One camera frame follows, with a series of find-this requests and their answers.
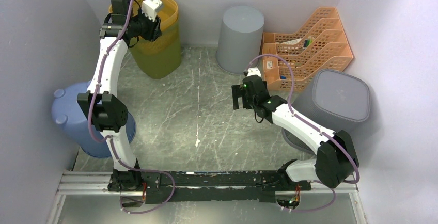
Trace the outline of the yellow mesh bin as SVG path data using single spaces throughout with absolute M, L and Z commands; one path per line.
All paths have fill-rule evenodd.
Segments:
M 162 35 L 155 41 L 149 42 L 140 38 L 137 44 L 136 39 L 131 40 L 133 47 L 131 53 L 140 53 L 144 55 L 156 55 L 161 52 L 178 49 L 180 47 L 179 24 L 178 24 L 178 5 L 174 0 L 161 0 L 163 5 L 158 12 L 161 18 Z

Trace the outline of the olive green mesh bin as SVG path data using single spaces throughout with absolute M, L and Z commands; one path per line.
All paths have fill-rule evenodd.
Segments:
M 181 64 L 179 22 L 162 31 L 154 42 L 141 38 L 129 49 L 138 67 L 150 78 L 161 79 L 171 74 Z

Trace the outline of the light grey plastic bin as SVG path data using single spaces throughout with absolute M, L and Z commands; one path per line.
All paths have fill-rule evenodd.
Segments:
M 260 53 L 264 15 L 250 6 L 228 8 L 221 23 L 216 62 L 224 71 L 242 74 Z

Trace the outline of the dark grey mesh bin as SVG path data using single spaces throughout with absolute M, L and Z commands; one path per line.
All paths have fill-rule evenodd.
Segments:
M 370 90 L 357 77 L 322 70 L 292 102 L 292 107 L 323 127 L 350 133 L 369 117 Z

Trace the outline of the blue plastic bin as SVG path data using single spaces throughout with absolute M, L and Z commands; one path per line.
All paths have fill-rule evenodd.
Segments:
M 79 82 L 64 89 L 57 89 L 54 92 L 54 101 L 52 104 L 52 119 L 55 124 L 64 131 L 64 133 L 74 140 L 85 153 L 92 157 L 105 158 L 111 157 L 110 149 L 106 142 L 96 142 L 90 135 L 88 130 L 88 111 L 82 111 L 81 106 L 77 102 L 79 93 L 87 92 L 91 81 Z M 101 94 L 97 95 L 95 106 L 93 108 L 93 134 L 102 140 L 104 136 L 94 126 L 94 114 L 103 111 L 100 102 Z M 125 115 L 127 139 L 131 143 L 136 135 L 136 122 L 131 113 Z

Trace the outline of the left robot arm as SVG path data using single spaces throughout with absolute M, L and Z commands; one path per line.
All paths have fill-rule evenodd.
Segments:
M 130 41 L 143 38 L 155 41 L 162 32 L 159 10 L 161 0 L 111 0 L 112 12 L 100 28 L 100 52 L 98 64 L 87 90 L 77 95 L 77 103 L 88 122 L 92 139 L 105 143 L 113 159 L 113 171 L 108 191 L 126 192 L 144 190 L 147 187 L 142 171 L 130 147 L 126 124 L 128 109 L 117 97 L 121 63 L 131 47 Z

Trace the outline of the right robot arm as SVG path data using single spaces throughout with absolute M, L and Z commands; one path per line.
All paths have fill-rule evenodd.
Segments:
M 341 183 L 356 184 L 359 163 L 350 134 L 325 128 L 294 109 L 278 95 L 270 95 L 267 83 L 260 76 L 245 77 L 232 85 L 233 108 L 251 109 L 261 121 L 268 121 L 288 131 L 312 149 L 315 159 L 289 163 L 279 175 L 285 190 L 293 189 L 299 181 L 319 182 L 328 188 Z

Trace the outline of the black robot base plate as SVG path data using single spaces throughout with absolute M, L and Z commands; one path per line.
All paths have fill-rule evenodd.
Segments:
M 274 203 L 280 191 L 309 191 L 307 181 L 294 182 L 282 170 L 262 171 L 113 171 L 107 191 L 139 193 L 147 204 L 189 201 Z

